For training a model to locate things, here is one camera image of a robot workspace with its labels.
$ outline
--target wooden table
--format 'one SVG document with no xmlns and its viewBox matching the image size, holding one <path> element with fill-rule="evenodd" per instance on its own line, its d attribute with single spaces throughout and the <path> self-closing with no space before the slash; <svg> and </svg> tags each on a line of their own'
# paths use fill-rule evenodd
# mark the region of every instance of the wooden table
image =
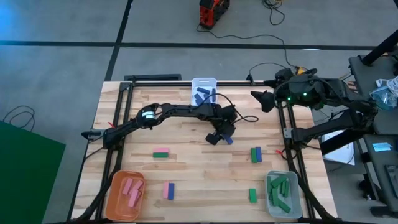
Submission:
<svg viewBox="0 0 398 224">
<path fill-rule="evenodd" d="M 95 129 L 109 128 L 108 121 L 113 120 L 119 84 L 104 83 L 93 126 Z M 224 141 L 216 146 L 209 145 L 205 137 L 213 132 L 213 127 L 196 118 L 169 118 L 152 131 L 140 129 L 126 137 L 122 170 L 141 172 L 146 179 L 146 192 L 137 222 L 281 221 L 268 214 L 264 193 L 264 177 L 268 171 L 288 170 L 286 161 L 275 152 L 284 148 L 278 112 L 273 109 L 270 113 L 263 113 L 260 104 L 249 94 L 250 91 L 264 90 L 263 86 L 218 87 L 218 91 L 229 97 L 243 116 L 254 115 L 260 119 L 256 123 L 236 123 L 232 145 Z M 130 117 L 151 103 L 188 105 L 191 89 L 135 87 L 132 95 Z M 218 103 L 228 105 L 220 96 Z M 313 126 L 309 109 L 294 106 L 294 113 L 298 127 Z M 100 148 L 101 144 L 101 141 L 91 143 L 87 154 Z M 317 141 L 310 144 L 319 147 Z M 262 147 L 263 162 L 253 164 L 250 148 L 256 146 Z M 169 147 L 169 158 L 154 159 L 152 151 L 157 147 Z M 311 190 L 326 210 L 336 216 L 321 152 L 310 148 L 302 152 Z M 81 215 L 98 193 L 105 157 L 106 151 L 102 150 L 85 162 L 72 218 Z M 162 198 L 164 181 L 175 183 L 174 201 Z M 250 188 L 257 189 L 258 203 L 249 202 Z M 304 216 L 308 217 L 302 192 L 301 201 Z"/>
</svg>

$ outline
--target blue block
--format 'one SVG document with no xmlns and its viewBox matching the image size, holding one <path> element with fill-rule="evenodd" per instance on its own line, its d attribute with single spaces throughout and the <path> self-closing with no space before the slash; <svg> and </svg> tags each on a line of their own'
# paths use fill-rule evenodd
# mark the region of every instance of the blue block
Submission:
<svg viewBox="0 0 398 224">
<path fill-rule="evenodd" d="M 204 94 L 210 95 L 210 91 L 207 90 L 207 89 L 204 89 L 204 88 L 198 87 L 197 91 L 200 92 L 200 93 L 204 93 Z"/>
<path fill-rule="evenodd" d="M 231 139 L 231 137 L 229 137 L 229 136 L 226 135 L 226 134 L 223 134 L 223 138 L 225 139 L 225 141 L 226 141 L 228 144 L 234 143 L 234 141 Z"/>
<path fill-rule="evenodd" d="M 200 95 L 197 93 L 193 97 L 195 97 L 195 102 L 197 105 L 201 104 L 203 102 L 203 99 L 200 97 Z"/>
<path fill-rule="evenodd" d="M 167 199 L 174 200 L 174 183 L 169 183 L 169 195 Z"/>
<path fill-rule="evenodd" d="M 256 156 L 257 156 L 257 161 L 262 162 L 262 154 L 261 154 L 261 148 L 256 147 Z"/>
<path fill-rule="evenodd" d="M 209 94 L 205 94 L 205 99 L 207 98 L 207 99 L 205 100 L 205 103 L 211 103 L 211 102 L 210 102 L 210 98 L 211 98 L 211 97 L 209 97 L 209 98 L 208 98 L 208 97 L 209 97 Z"/>
<path fill-rule="evenodd" d="M 211 99 L 211 102 L 212 103 L 216 103 L 216 89 L 212 89 L 211 90 L 211 97 L 212 97 L 212 99 Z"/>
</svg>

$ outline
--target concrete floor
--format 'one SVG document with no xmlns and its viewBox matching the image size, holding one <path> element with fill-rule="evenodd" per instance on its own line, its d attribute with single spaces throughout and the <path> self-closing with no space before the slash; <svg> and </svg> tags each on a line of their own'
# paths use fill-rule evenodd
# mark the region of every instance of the concrete floor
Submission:
<svg viewBox="0 0 398 224">
<path fill-rule="evenodd" d="M 265 33 L 283 38 L 289 45 L 372 46 L 398 28 L 392 22 L 398 19 L 392 0 L 286 1 L 281 7 L 286 20 L 280 26 L 269 24 L 269 11 L 260 0 L 231 2 L 229 11 L 213 29 L 218 35 Z M 115 42 L 126 4 L 127 0 L 0 0 L 0 118 L 17 105 L 29 105 L 36 110 L 34 132 L 67 145 L 44 223 L 67 218 L 86 147 L 80 133 L 92 125 L 113 47 L 26 45 L 38 44 L 31 41 L 44 45 Z M 280 44 L 270 37 L 238 40 L 199 34 L 195 31 L 198 10 L 198 0 L 134 0 L 123 42 Z M 7 45 L 10 43 L 2 40 L 21 42 Z M 350 56 L 366 53 L 287 51 L 290 63 L 318 68 L 319 76 L 335 78 L 349 71 Z M 286 65 L 281 49 L 121 47 L 110 75 L 112 80 L 161 73 L 180 73 L 184 80 L 243 80 L 248 70 L 261 62 Z M 252 74 L 255 79 L 267 80 L 277 70 L 264 65 Z M 314 112 L 315 121 L 324 116 Z M 355 186 L 360 176 L 354 173 L 358 172 L 341 169 L 329 176 L 339 217 L 393 223 L 395 220 L 371 216 L 369 207 L 377 202 L 361 198 Z"/>
</svg>

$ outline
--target orange plastic tray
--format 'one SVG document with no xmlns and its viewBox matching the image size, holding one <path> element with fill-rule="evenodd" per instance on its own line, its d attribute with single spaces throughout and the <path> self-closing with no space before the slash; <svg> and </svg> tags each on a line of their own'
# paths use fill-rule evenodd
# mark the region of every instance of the orange plastic tray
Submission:
<svg viewBox="0 0 398 224">
<path fill-rule="evenodd" d="M 128 203 L 130 200 L 130 194 L 122 194 L 123 188 L 127 182 L 127 179 L 131 178 L 132 184 L 131 188 L 137 183 L 137 181 L 143 181 L 143 185 L 140 187 L 139 191 L 141 196 L 134 205 L 134 207 L 129 207 Z M 105 215 L 110 220 L 131 222 L 134 221 L 141 210 L 142 198 L 144 197 L 145 191 L 145 180 L 144 176 L 138 172 L 129 171 L 118 171 L 113 176 L 111 191 L 109 193 L 108 203 L 106 205 Z"/>
</svg>

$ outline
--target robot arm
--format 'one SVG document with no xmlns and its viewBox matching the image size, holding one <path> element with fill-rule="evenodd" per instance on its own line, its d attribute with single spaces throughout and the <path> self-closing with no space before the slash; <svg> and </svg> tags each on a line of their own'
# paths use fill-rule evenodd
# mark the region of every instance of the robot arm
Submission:
<svg viewBox="0 0 398 224">
<path fill-rule="evenodd" d="M 338 119 L 307 129 L 291 130 L 292 140 L 296 144 L 305 144 L 315 137 L 342 129 L 357 132 L 368 130 L 377 114 L 375 102 L 351 91 L 344 81 L 318 78 L 314 75 L 316 72 L 316 69 L 311 69 L 302 75 L 294 75 L 288 68 L 280 70 L 276 73 L 275 80 L 264 82 L 275 89 L 274 93 L 252 91 L 251 94 L 261 103 L 262 110 L 266 113 L 273 109 L 276 101 L 315 110 L 322 109 L 325 105 L 348 108 Z M 336 147 L 348 144 L 349 140 L 351 139 L 340 141 Z"/>
<path fill-rule="evenodd" d="M 217 144 L 221 139 L 231 142 L 231 136 L 235 131 L 233 122 L 236 120 L 236 110 L 233 105 L 222 108 L 218 104 L 204 103 L 199 106 L 171 105 L 170 103 L 154 103 L 143 107 L 138 111 L 137 116 L 127 123 L 116 128 L 109 128 L 104 132 L 103 147 L 109 149 L 120 144 L 123 137 L 137 129 L 152 129 L 160 125 L 166 118 L 188 117 L 198 118 L 201 121 L 209 121 L 215 131 L 208 134 L 206 141 L 210 144 Z"/>
</svg>

